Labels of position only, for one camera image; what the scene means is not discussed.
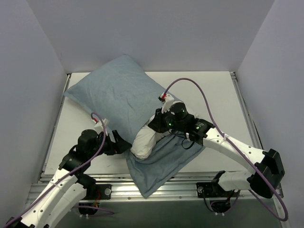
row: pillow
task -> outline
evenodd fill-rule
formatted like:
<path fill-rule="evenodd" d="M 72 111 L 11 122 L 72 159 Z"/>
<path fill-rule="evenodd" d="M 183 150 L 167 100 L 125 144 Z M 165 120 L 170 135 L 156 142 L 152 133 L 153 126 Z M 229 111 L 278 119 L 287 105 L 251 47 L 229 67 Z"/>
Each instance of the pillow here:
<path fill-rule="evenodd" d="M 64 95 L 87 112 L 109 120 L 109 128 L 133 143 L 139 130 L 162 106 L 164 88 L 148 77 L 129 56 L 123 55 L 88 74 Z"/>

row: white surface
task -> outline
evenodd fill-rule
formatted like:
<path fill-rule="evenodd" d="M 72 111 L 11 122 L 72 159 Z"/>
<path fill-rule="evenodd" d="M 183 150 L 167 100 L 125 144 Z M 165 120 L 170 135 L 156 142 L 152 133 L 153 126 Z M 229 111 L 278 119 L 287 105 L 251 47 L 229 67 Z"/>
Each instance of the white surface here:
<path fill-rule="evenodd" d="M 87 74 L 72 74 L 69 86 L 74 85 Z M 189 77 L 195 80 L 205 91 L 211 111 L 221 129 L 240 141 L 252 145 L 229 72 L 147 72 L 147 74 L 163 87 L 167 87 L 173 80 L 180 77 Z M 210 121 L 203 98 L 191 82 L 178 82 L 170 89 L 170 92 L 183 100 L 201 118 Z M 81 132 L 93 127 L 94 123 L 90 120 L 89 114 L 74 101 L 65 98 L 45 174 L 54 174 L 64 155 L 77 143 Z M 244 170 L 244 168 L 223 154 L 206 148 L 181 172 L 219 170 L 238 171 Z M 92 161 L 91 167 L 86 173 L 119 174 L 129 172 L 124 155 L 101 155 Z"/>
<path fill-rule="evenodd" d="M 274 0 L 28 0 L 65 70 L 235 71 Z"/>
<path fill-rule="evenodd" d="M 237 77 L 265 149 L 281 154 L 291 225 L 304 224 L 304 1 L 276 0 Z"/>
<path fill-rule="evenodd" d="M 0 227 L 40 175 L 67 76 L 25 0 L 0 1 Z"/>

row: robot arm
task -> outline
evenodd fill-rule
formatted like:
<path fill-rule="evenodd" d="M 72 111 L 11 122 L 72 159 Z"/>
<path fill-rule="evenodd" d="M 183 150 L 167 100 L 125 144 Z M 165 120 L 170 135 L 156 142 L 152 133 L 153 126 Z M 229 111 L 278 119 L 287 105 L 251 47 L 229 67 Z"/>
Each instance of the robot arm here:
<path fill-rule="evenodd" d="M 63 158 L 56 170 L 55 175 L 45 187 L 37 200 L 26 213 L 15 222 L 11 218 L 5 227 L 9 228 L 52 228 L 84 197 L 96 198 L 96 180 L 84 172 L 90 167 L 90 162 L 69 175 L 75 168 L 85 164 L 95 155 L 101 147 L 105 137 L 102 150 L 98 155 L 115 155 L 123 153 L 131 148 L 131 144 L 123 140 L 117 131 L 112 131 L 115 142 L 110 136 L 104 134 L 100 122 L 95 130 L 85 130 L 78 138 L 77 145 L 73 146 L 69 153 Z"/>
<path fill-rule="evenodd" d="M 156 110 L 155 118 L 148 124 L 150 128 L 159 133 L 180 132 L 188 141 L 212 148 L 247 169 L 247 171 L 237 172 L 220 171 L 213 182 L 217 183 L 221 189 L 224 191 L 253 190 L 265 198 L 273 196 L 273 192 L 267 184 L 227 139 L 233 142 L 242 154 L 263 173 L 274 189 L 277 188 L 285 174 L 277 151 L 271 149 L 269 152 L 265 152 L 242 143 L 227 134 L 221 134 L 212 123 L 189 114 L 183 102 L 173 103 L 174 99 L 170 95 L 161 95 L 159 99 L 164 104 L 162 109 Z"/>

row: cable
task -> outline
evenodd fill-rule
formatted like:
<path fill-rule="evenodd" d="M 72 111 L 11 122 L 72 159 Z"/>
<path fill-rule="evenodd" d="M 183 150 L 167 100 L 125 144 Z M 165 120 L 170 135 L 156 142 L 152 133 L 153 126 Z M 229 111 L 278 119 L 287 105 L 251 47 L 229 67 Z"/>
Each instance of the cable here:
<path fill-rule="evenodd" d="M 99 190 L 98 190 L 97 192 L 98 192 L 98 197 L 97 197 L 97 199 L 95 199 L 95 203 L 94 203 L 94 204 L 95 204 L 95 207 L 98 208 L 97 201 L 100 200 L 101 194 L 100 194 L 100 191 L 99 191 Z"/>
<path fill-rule="evenodd" d="M 104 125 L 104 122 L 102 120 L 102 118 L 97 114 L 97 113 L 91 113 L 91 118 L 93 119 L 93 115 L 96 115 L 98 117 L 98 119 L 100 120 L 103 128 L 104 128 L 104 135 L 106 134 L 106 128 Z M 85 163 L 83 163 L 82 165 L 78 166 L 77 168 L 73 169 L 71 172 L 67 173 L 66 175 L 64 175 L 61 179 L 59 179 L 58 181 L 56 181 L 55 184 L 53 184 L 49 189 L 47 189 L 38 199 L 36 199 L 25 211 L 23 211 L 20 215 L 16 216 L 14 219 L 12 219 L 10 222 L 8 222 L 7 224 L 5 224 L 5 226 L 3 228 L 7 228 L 8 226 L 10 226 L 12 223 L 16 222 L 20 217 L 22 217 L 25 213 L 27 213 L 29 210 L 31 210 L 38 202 L 40 202 L 46 195 L 49 194 L 49 192 L 56 186 L 58 185 L 62 180 L 64 180 L 66 177 L 72 175 L 73 173 L 75 173 L 76 171 L 78 171 L 79 169 L 83 168 L 84 166 L 86 166 L 88 163 L 90 163 L 101 151 L 102 147 L 104 146 L 105 143 L 105 137 L 103 137 L 102 143 L 99 147 L 99 149 L 97 150 L 97 152 L 93 155 L 92 158 L 90 158 L 88 161 L 86 161 Z"/>
<path fill-rule="evenodd" d="M 237 196 L 236 196 L 236 199 L 234 200 L 234 202 L 233 202 L 233 204 L 230 206 L 230 208 L 228 209 L 228 210 L 226 210 L 225 212 L 223 212 L 223 213 L 228 213 L 229 211 L 231 211 L 232 210 L 232 208 L 235 206 L 235 204 L 237 203 L 237 200 L 238 200 L 238 198 L 239 198 L 239 194 L 240 194 L 240 190 L 238 190 L 237 191 Z M 216 208 L 216 210 L 217 210 L 217 213 L 222 213 L 221 211 L 222 211 L 222 209 L 226 206 L 226 204 L 228 203 L 228 202 L 230 202 L 230 199 L 231 199 L 231 197 L 233 196 L 233 194 L 234 194 L 234 191 L 230 194 L 230 196 L 228 196 L 227 197 L 227 199 L 226 200 L 224 200 L 224 201 L 213 201 L 213 202 L 211 202 L 210 203 L 210 206 L 211 206 L 211 208 L 213 209 L 213 205 L 214 204 L 221 204 L 221 207 L 220 208 Z"/>
<path fill-rule="evenodd" d="M 181 142 L 181 146 L 182 146 L 185 150 L 188 150 L 188 149 L 190 149 L 190 148 L 194 145 L 195 142 L 192 142 L 191 145 L 190 145 L 189 147 L 185 148 L 184 145 L 183 145 L 183 142 L 184 142 L 185 140 L 186 140 L 186 139 L 184 139 L 184 140 Z"/>
<path fill-rule="evenodd" d="M 207 209 L 208 209 L 209 211 L 211 211 L 211 212 L 216 212 L 216 213 L 223 213 L 223 214 L 225 214 L 225 213 L 231 211 L 232 208 L 234 208 L 234 206 L 235 206 L 235 204 L 237 203 L 237 200 L 238 200 L 238 198 L 239 198 L 240 192 L 241 192 L 240 190 L 237 191 L 236 199 L 234 200 L 234 202 L 233 202 L 233 204 L 231 205 L 231 207 L 230 207 L 228 210 L 226 210 L 225 212 L 221 212 L 221 209 L 225 206 L 225 204 L 226 204 L 227 202 L 229 202 L 229 200 L 230 200 L 230 198 L 233 196 L 234 192 L 233 192 L 230 196 L 228 196 L 228 198 L 227 198 L 226 200 L 223 200 L 223 201 L 222 201 L 222 203 L 224 203 L 224 204 L 221 205 L 220 208 L 213 207 L 213 205 L 214 205 L 215 203 L 220 203 L 220 201 L 213 201 L 213 202 L 211 202 L 211 203 L 210 203 L 210 207 L 209 207 L 209 205 L 207 204 L 207 201 L 206 201 L 206 196 L 205 196 L 204 190 L 202 191 L 202 195 L 203 195 L 203 198 L 204 198 L 204 203 L 205 203 L 205 205 L 206 205 L 206 207 L 207 207 Z"/>
<path fill-rule="evenodd" d="M 201 87 L 199 86 L 199 84 L 197 84 L 195 81 L 193 81 L 192 79 L 190 78 L 185 78 L 185 77 L 182 77 L 182 78 L 178 78 L 176 79 L 175 81 L 173 81 L 168 87 L 167 89 L 165 90 L 164 92 L 164 95 L 167 94 L 168 90 L 171 88 L 172 85 L 174 85 L 176 82 L 178 81 L 181 81 L 181 80 L 186 80 L 186 81 L 190 81 L 192 82 L 193 84 L 196 85 L 196 87 L 199 89 L 199 91 L 201 92 L 204 100 L 205 100 L 205 103 L 206 103 L 206 107 L 207 107 L 207 110 L 208 110 L 208 113 L 209 113 L 209 116 L 211 118 L 211 121 L 212 123 L 214 124 L 215 128 L 217 129 L 217 131 L 219 132 L 219 134 L 224 137 L 225 134 L 220 130 L 219 126 L 217 125 L 217 123 L 215 122 L 215 120 L 213 119 L 213 116 L 211 114 L 211 110 L 210 110 L 210 107 L 209 107 L 209 103 L 207 101 L 207 98 L 203 92 L 203 90 L 201 89 Z M 229 139 L 229 138 L 226 138 L 226 140 L 230 143 L 230 145 L 245 159 L 245 161 L 247 161 L 249 163 L 249 165 L 257 172 L 257 174 L 263 179 L 263 181 L 266 183 L 266 185 L 270 188 L 270 190 L 273 192 L 273 194 L 277 197 L 277 199 L 279 200 L 280 204 L 282 205 L 282 208 L 284 210 L 284 213 L 285 213 L 285 217 L 284 218 L 281 218 L 279 217 L 277 214 L 275 214 L 271 208 L 265 204 L 253 191 L 250 191 L 251 194 L 258 199 L 258 201 L 268 210 L 271 212 L 271 214 L 273 214 L 278 220 L 282 221 L 282 222 L 286 222 L 288 220 L 288 210 L 286 208 L 286 205 L 284 204 L 282 198 L 279 196 L 279 194 L 276 192 L 276 190 L 274 189 L 274 187 L 271 185 L 271 183 L 267 180 L 267 178 L 261 173 L 261 171 L 242 153 L 242 151 Z"/>
<path fill-rule="evenodd" d="M 206 196 L 205 196 L 204 190 L 202 191 L 201 194 L 203 195 L 204 203 L 205 203 L 207 209 L 208 209 L 209 211 L 211 211 L 211 212 L 215 212 L 212 208 L 210 208 L 210 207 L 208 206 L 207 201 L 206 201 Z"/>
<path fill-rule="evenodd" d="M 101 214 L 98 216 L 105 216 L 105 215 L 114 215 L 115 213 L 109 209 L 104 209 L 104 208 L 96 208 L 96 207 L 90 207 L 90 206 L 74 206 L 73 208 L 86 208 L 86 209 L 94 209 L 94 210 L 101 210 L 101 211 L 105 211 L 108 212 L 108 214 Z"/>

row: fabric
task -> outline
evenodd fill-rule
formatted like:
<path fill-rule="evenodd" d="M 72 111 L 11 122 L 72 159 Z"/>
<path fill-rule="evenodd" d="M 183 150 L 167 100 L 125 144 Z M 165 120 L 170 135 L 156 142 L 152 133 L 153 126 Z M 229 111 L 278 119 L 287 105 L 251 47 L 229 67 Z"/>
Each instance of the fabric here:
<path fill-rule="evenodd" d="M 133 143 L 139 130 L 161 107 L 157 99 L 164 88 L 148 77 L 129 57 L 121 56 L 88 74 L 65 92 L 87 112 L 96 112 L 109 120 L 108 127 Z M 202 147 L 195 144 L 185 150 L 182 138 L 168 135 L 140 160 L 130 151 L 125 153 L 128 169 L 144 197 L 148 197 L 195 158 Z"/>
<path fill-rule="evenodd" d="M 88 74 L 64 95 L 87 112 L 109 120 L 109 128 L 133 143 L 139 130 L 161 107 L 164 88 L 145 74 L 129 56 L 116 58 Z"/>
<path fill-rule="evenodd" d="M 181 146 L 182 141 L 182 138 L 174 135 L 164 137 L 145 160 L 137 158 L 131 152 L 126 153 L 130 175 L 142 196 L 146 198 L 153 194 L 204 149 L 195 143 L 189 150 L 185 150 Z M 190 145 L 191 142 L 187 140 L 183 143 L 185 148 Z"/>

